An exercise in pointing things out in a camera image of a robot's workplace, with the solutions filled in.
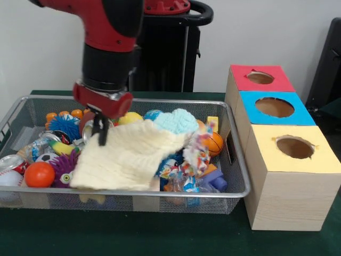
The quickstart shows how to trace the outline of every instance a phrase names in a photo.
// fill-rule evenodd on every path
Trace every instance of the cream towel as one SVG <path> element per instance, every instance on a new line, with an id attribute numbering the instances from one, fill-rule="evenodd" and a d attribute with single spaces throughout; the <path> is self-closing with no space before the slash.
<path id="1" fill-rule="evenodd" d="M 180 150 L 185 138 L 157 129 L 151 120 L 109 129 L 104 147 L 95 134 L 82 150 L 70 186 L 149 190 L 162 159 Z"/>

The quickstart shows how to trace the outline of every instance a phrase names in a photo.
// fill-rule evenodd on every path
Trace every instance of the light blue knitted toy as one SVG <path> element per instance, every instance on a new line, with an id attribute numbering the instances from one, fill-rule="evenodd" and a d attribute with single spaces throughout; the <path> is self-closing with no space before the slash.
<path id="1" fill-rule="evenodd" d="M 182 108 L 175 109 L 172 113 L 160 113 L 154 123 L 159 129 L 175 134 L 195 132 L 199 129 L 196 118 Z"/>

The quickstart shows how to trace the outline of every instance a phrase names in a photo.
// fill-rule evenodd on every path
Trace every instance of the green table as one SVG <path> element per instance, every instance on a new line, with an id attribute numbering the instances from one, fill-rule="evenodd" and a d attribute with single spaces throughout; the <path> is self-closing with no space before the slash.
<path id="1" fill-rule="evenodd" d="M 134 96 L 224 100 L 223 93 Z M 1 256 L 341 255 L 339 195 L 321 232 L 252 231 L 243 200 L 230 215 L 0 209 L 0 217 Z"/>

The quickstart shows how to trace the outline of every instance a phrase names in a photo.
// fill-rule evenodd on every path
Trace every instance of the white ball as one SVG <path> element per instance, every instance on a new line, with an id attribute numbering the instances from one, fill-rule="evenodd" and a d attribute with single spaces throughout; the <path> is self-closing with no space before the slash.
<path id="1" fill-rule="evenodd" d="M 23 177 L 14 170 L 0 172 L 0 186 L 20 186 L 22 181 Z M 0 201 L 2 202 L 12 202 L 18 198 L 19 194 L 16 192 L 0 192 Z"/>
<path id="2" fill-rule="evenodd" d="M 54 160 L 56 157 L 58 157 L 55 153 L 45 153 L 39 156 L 36 160 L 36 162 L 46 162 L 49 163 L 51 160 Z"/>

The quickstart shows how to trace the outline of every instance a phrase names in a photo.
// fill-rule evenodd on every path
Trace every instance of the red robot arm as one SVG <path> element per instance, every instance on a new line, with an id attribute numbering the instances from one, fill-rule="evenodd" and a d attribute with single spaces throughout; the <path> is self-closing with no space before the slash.
<path id="1" fill-rule="evenodd" d="M 124 88 L 133 68 L 134 47 L 142 24 L 144 1 L 30 1 L 40 7 L 75 14 L 82 19 L 85 28 L 83 77 L 74 86 L 74 97 L 96 112 L 103 123 L 107 124 L 105 117 L 115 119 L 125 115 L 133 97 L 124 92 Z M 100 144 L 104 145 L 107 131 L 102 132 L 104 135 L 100 134 Z"/>

